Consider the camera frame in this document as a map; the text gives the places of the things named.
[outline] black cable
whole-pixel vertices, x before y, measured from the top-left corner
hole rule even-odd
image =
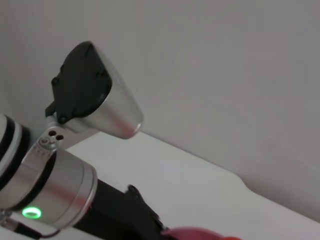
[[[49,239],[60,233],[60,230],[57,230],[51,234],[42,235],[40,232],[24,225],[21,222],[18,222],[16,229],[14,230],[15,233],[24,235],[31,239],[39,240],[39,239]]]
[[[15,233],[24,235],[26,237],[38,240],[42,238],[42,234],[26,225],[23,223],[19,222],[18,225],[16,226],[16,229],[14,230]]]

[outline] silver cylindrical joint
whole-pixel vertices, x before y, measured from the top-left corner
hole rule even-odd
[[[98,184],[96,170],[62,148],[56,151],[53,170],[43,189],[24,210],[40,212],[34,220],[64,229],[76,224],[86,213]]]

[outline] green ring light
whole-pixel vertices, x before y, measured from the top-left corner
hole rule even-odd
[[[41,217],[41,210],[36,207],[27,207],[23,209],[22,215],[28,219],[38,219]]]

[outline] white surface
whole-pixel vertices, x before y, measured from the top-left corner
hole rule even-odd
[[[50,80],[92,40],[142,130],[320,221],[320,1],[2,0],[0,79],[17,120],[44,125]]]
[[[137,187],[168,227],[203,227],[243,240],[320,236],[319,223],[253,193],[235,174],[144,133],[130,140],[98,133],[69,151],[92,164],[98,177],[113,187]],[[1,240],[25,239],[2,228],[0,235]],[[94,237],[68,229],[54,239]]]

